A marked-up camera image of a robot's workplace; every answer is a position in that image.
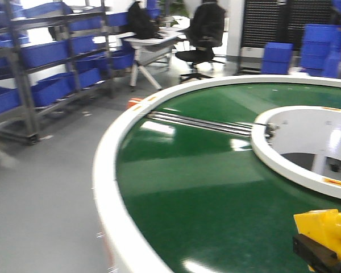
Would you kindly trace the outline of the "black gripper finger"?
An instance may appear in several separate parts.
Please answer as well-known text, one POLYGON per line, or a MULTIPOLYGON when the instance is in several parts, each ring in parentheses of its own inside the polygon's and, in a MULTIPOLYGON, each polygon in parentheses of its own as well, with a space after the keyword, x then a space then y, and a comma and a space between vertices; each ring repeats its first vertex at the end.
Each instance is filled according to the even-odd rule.
POLYGON ((303 234, 293 237, 293 251, 315 272, 341 272, 337 253, 303 234))

